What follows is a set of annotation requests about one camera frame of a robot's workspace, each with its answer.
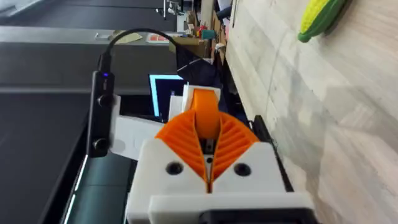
cable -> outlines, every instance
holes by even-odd
[[[176,49],[180,47],[180,44],[178,44],[173,38],[171,38],[171,36],[161,32],[161,31],[158,31],[158,30],[149,29],[149,28],[137,28],[137,29],[126,30],[126,31],[122,32],[121,34],[117,35],[108,44],[106,51],[103,54],[101,54],[101,57],[99,58],[99,61],[98,61],[98,70],[100,72],[109,73],[111,71],[111,63],[112,63],[111,51],[112,51],[113,47],[115,46],[116,42],[118,40],[122,39],[123,37],[125,37],[129,34],[136,33],[136,32],[148,32],[148,33],[160,35],[160,36],[166,38],[167,40],[169,40],[172,44],[174,44]]]
[[[122,39],[123,37],[129,35],[129,34],[133,34],[136,32],[148,32],[148,33],[153,33],[153,34],[157,34],[157,35],[161,35],[162,37],[166,38],[167,40],[169,40],[172,44],[174,44],[174,46],[178,46],[179,44],[173,40],[173,38],[171,38],[171,36],[158,31],[158,30],[154,30],[154,29],[149,29],[149,28],[137,28],[137,29],[131,29],[131,30],[126,30],[124,32],[122,32],[121,34],[117,35],[108,45],[108,47],[106,48],[107,52],[110,52],[113,48],[113,46],[116,44],[116,42],[120,39]]]

computer monitor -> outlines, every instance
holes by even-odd
[[[188,82],[178,75],[149,75],[150,94],[154,105],[154,115],[164,121],[169,117],[170,96],[182,96],[183,87]]]

black screw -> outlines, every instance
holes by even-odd
[[[178,175],[182,172],[183,166],[179,162],[171,162],[167,164],[166,171],[170,175]]]
[[[236,164],[234,166],[234,171],[236,174],[240,175],[241,177],[247,177],[251,174],[251,169],[247,164]]]

